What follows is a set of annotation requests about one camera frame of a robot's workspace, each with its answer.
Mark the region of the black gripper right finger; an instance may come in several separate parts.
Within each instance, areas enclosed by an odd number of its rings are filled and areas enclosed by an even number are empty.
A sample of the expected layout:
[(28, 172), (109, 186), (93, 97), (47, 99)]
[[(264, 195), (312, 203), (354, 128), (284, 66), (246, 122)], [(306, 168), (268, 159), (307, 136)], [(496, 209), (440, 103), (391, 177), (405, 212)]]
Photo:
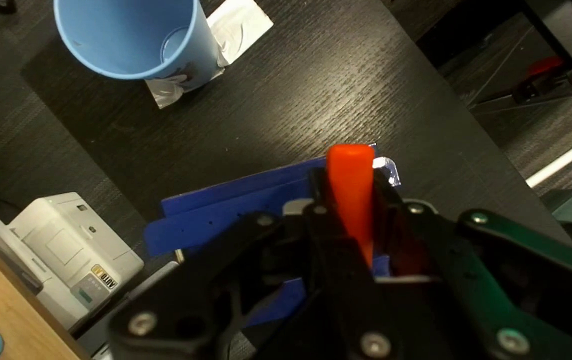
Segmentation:
[(440, 286), (492, 360), (572, 360), (572, 246), (497, 212), (450, 220), (374, 174), (375, 248), (396, 278)]

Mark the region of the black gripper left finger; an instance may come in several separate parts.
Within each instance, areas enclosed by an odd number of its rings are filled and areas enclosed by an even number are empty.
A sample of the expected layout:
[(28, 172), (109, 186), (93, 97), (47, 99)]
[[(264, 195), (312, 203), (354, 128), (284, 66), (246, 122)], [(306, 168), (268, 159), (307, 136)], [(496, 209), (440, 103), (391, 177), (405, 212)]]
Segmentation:
[(337, 326), (316, 286), (317, 242), (337, 228), (317, 201), (294, 216), (235, 220), (109, 317), (113, 360), (227, 360), (233, 336), (291, 280), (302, 297), (249, 360), (340, 360)]

